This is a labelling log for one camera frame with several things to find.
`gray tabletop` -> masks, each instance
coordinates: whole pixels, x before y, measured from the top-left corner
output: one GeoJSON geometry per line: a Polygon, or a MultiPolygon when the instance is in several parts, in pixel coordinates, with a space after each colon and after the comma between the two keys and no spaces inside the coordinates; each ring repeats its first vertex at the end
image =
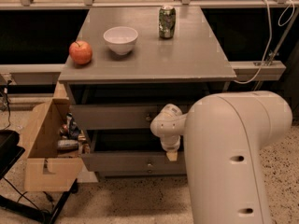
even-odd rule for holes
{"type": "Polygon", "coordinates": [[[78,40],[93,47],[93,59],[85,66],[70,57],[61,81],[227,81],[235,72],[227,61],[200,7],[176,7],[177,24],[172,39],[159,37],[160,7],[93,7],[78,40]],[[114,54],[103,38],[115,26],[135,28],[139,37],[125,56],[114,54]]]}

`hole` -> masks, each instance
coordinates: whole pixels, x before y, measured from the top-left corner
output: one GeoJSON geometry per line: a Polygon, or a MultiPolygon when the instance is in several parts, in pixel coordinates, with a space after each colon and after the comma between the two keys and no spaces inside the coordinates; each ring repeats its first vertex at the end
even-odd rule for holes
{"type": "Polygon", "coordinates": [[[231,158],[231,161],[235,161],[235,162],[242,162],[244,160],[244,156],[233,156],[231,158]]]}
{"type": "Polygon", "coordinates": [[[240,215],[251,215],[253,214],[253,209],[252,208],[244,208],[239,210],[240,215]]]}

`floor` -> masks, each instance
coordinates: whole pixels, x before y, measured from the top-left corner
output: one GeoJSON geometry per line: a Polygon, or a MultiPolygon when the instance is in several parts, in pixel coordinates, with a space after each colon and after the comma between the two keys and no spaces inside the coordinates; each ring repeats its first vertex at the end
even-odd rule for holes
{"type": "MultiPolygon", "coordinates": [[[[31,109],[37,103],[15,105],[9,129],[22,133],[31,109]]],[[[7,125],[8,112],[0,112],[0,128],[7,125]]],[[[299,122],[294,122],[284,140],[261,151],[268,201],[277,224],[299,223],[299,122]]],[[[6,178],[23,193],[25,159],[20,159],[6,178]]],[[[20,195],[5,180],[0,194],[17,201],[20,195]]],[[[61,193],[51,193],[54,202],[61,193]]],[[[26,193],[40,209],[51,210],[42,192],[26,193]]],[[[36,223],[0,210],[0,223],[36,223]]],[[[185,176],[100,179],[97,183],[79,183],[78,193],[71,194],[56,223],[193,223],[185,176]]]]}

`black chair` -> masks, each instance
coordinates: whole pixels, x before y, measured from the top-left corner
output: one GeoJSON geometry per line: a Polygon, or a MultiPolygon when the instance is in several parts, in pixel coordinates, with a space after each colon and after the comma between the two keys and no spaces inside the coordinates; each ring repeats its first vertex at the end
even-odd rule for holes
{"type": "MultiPolygon", "coordinates": [[[[25,151],[23,147],[17,146],[19,143],[19,134],[10,130],[0,131],[0,180],[9,171],[13,164],[19,159],[25,151]]],[[[64,207],[70,193],[75,193],[78,190],[77,182],[75,181],[71,190],[65,191],[60,200],[54,206],[52,212],[46,212],[27,206],[15,201],[11,201],[0,195],[0,206],[3,209],[14,212],[18,215],[28,217],[40,223],[54,223],[64,207]]]]}

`white cable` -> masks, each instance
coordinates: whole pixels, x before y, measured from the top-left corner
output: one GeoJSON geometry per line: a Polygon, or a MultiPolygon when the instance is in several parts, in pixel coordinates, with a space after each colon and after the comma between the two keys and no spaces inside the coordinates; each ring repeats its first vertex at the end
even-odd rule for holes
{"type": "Polygon", "coordinates": [[[293,13],[295,12],[295,4],[294,4],[294,2],[293,2],[292,0],[289,0],[289,1],[290,1],[291,4],[292,4],[292,14],[291,14],[291,16],[290,16],[290,17],[289,17],[283,24],[280,23],[280,20],[282,19],[284,13],[285,13],[285,12],[289,9],[289,7],[291,6],[291,4],[289,4],[289,5],[284,9],[284,11],[281,13],[281,15],[280,15],[280,17],[279,17],[279,20],[278,20],[278,26],[284,26],[285,24],[287,24],[287,23],[290,21],[290,19],[292,18],[293,13]]]}
{"type": "Polygon", "coordinates": [[[271,40],[272,40],[272,24],[271,24],[271,13],[270,13],[270,6],[269,6],[269,3],[268,3],[268,0],[262,0],[266,3],[267,5],[267,14],[268,14],[268,23],[269,23],[269,33],[270,33],[270,36],[269,36],[269,40],[268,40],[268,44],[264,50],[264,53],[263,53],[263,57],[262,57],[262,62],[261,62],[261,65],[260,65],[260,68],[257,70],[257,72],[255,73],[255,75],[253,76],[253,78],[251,78],[250,80],[248,81],[238,81],[238,80],[234,80],[235,83],[237,84],[241,84],[241,85],[245,85],[245,84],[248,84],[250,83],[252,80],[254,80],[260,73],[261,69],[262,69],[262,65],[263,65],[263,61],[264,61],[264,57],[269,49],[269,46],[270,46],[270,43],[271,43],[271,40]]]}

